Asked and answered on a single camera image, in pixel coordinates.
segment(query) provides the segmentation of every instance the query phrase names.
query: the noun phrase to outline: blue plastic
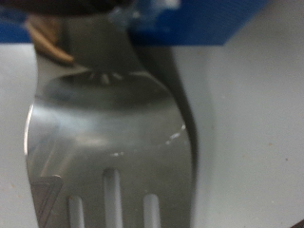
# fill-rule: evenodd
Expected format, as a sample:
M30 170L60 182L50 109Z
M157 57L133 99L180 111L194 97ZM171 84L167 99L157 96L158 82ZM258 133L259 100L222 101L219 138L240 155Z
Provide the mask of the blue plastic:
M23 27L26 14L0 7L0 44L30 43L27 30Z
M20 25L0 20L0 43L30 43L27 30Z
M153 26L142 20L129 34L132 42L141 46L223 45L267 3L268 0L181 0L179 9L164 11Z

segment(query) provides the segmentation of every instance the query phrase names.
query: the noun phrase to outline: metal spatula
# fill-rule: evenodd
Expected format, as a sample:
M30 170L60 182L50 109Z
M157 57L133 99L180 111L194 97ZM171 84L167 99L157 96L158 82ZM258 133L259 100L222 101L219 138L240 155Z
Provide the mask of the metal spatula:
M105 40L101 27L115 38ZM93 69L52 78L57 66L39 65L26 143L40 228L190 227L185 123L170 92L111 27L103 18L68 21L76 61ZM111 51L100 44L118 34Z

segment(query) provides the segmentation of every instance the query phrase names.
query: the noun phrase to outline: spatula head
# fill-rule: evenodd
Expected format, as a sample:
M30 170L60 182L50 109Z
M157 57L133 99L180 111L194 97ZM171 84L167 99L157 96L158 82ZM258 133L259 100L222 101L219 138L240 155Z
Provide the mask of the spatula head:
M27 135L41 228L190 227L186 126L148 73L87 71L50 81Z

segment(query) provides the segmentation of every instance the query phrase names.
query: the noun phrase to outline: stainless steel spatula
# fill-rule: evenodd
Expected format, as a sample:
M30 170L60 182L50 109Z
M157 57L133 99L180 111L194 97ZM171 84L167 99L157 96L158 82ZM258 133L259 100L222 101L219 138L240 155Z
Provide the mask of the stainless steel spatula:
M67 24L90 69L48 78L54 64L39 66L26 143L40 228L190 227L191 147L172 95L105 19Z

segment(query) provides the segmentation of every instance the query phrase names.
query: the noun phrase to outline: white surface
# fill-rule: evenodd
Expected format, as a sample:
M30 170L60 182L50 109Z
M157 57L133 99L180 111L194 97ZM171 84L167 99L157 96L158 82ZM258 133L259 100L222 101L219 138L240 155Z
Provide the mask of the white surface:
M193 227L288 228L304 219L303 12L304 1L275 0L225 47L172 49L199 137ZM0 48L0 227L32 228L22 137L35 69L23 68L31 51L16 59L10 48Z
M0 46L0 228L35 228L23 138L37 80L32 45Z

